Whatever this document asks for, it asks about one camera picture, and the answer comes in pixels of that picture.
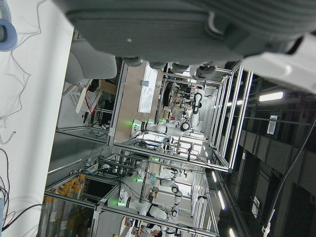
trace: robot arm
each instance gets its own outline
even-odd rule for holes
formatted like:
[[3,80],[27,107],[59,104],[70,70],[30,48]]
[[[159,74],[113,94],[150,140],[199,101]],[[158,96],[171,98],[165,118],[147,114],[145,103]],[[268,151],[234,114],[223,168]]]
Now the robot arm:
[[201,100],[202,100],[202,94],[196,93],[193,97],[193,111],[191,113],[191,118],[189,119],[192,128],[197,127],[198,123],[199,123],[199,111],[198,110],[200,108]]
[[140,129],[142,132],[151,131],[177,137],[183,136],[184,133],[190,129],[190,125],[187,122],[182,123],[180,127],[173,127],[174,125],[175,124],[168,123],[156,125],[153,123],[142,122]]

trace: fluorescent light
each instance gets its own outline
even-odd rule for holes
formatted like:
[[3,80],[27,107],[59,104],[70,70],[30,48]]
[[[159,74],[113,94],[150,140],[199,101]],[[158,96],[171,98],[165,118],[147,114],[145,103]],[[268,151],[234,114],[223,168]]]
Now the fluorescent light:
[[269,101],[269,100],[279,100],[283,98],[283,92],[276,92],[276,93],[271,93],[267,95],[261,95],[259,96],[259,101]]
[[222,209],[224,210],[225,209],[225,203],[224,203],[224,199],[223,199],[221,191],[218,191],[218,197],[219,197],[219,201],[221,203]]
[[231,237],[236,237],[236,236],[235,236],[235,233],[234,233],[234,231],[233,231],[232,228],[229,229],[229,235],[230,235]]
[[214,183],[216,183],[217,179],[216,179],[216,175],[215,175],[214,171],[212,171],[212,176],[213,176]]

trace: white table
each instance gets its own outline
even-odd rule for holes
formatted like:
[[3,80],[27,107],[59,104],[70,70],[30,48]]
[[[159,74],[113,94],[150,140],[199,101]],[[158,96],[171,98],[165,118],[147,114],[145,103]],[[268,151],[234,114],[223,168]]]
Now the white table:
[[[19,40],[37,30],[38,2],[8,0]],[[32,74],[21,97],[23,109],[7,118],[6,128],[0,128],[3,140],[16,131],[6,145],[0,144],[0,148],[9,157],[9,212],[15,210],[17,214],[30,205],[42,203],[73,34],[73,27],[51,1],[40,5],[39,21],[42,33],[29,38],[14,51],[23,69]],[[23,73],[10,59],[9,52],[0,52],[0,62],[0,116],[3,116],[11,109],[18,109],[14,101],[22,89],[22,85],[6,73],[16,75],[21,81]],[[6,182],[6,161],[2,152],[0,175]],[[40,207],[32,208],[2,236],[34,237],[39,219]]]

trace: white paper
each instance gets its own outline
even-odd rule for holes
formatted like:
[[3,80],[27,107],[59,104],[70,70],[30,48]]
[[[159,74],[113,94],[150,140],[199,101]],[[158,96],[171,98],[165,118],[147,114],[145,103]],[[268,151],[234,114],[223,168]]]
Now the white paper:
[[50,214],[49,222],[56,221],[56,214],[57,212],[52,212]]
[[60,223],[60,229],[61,229],[61,230],[67,229],[67,223],[68,223],[68,221],[62,221],[62,222]]
[[142,86],[142,92],[140,94],[138,112],[150,113],[152,109],[152,103],[154,98],[154,91],[156,86],[158,72],[146,63],[145,75],[143,80],[149,81],[149,86]]

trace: person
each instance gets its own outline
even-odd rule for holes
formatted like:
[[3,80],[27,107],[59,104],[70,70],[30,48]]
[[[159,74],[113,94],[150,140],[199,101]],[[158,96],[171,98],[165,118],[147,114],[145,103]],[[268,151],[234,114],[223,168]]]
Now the person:
[[160,230],[154,230],[154,231],[149,231],[147,228],[142,228],[142,233],[140,234],[139,237],[162,237],[162,231]]

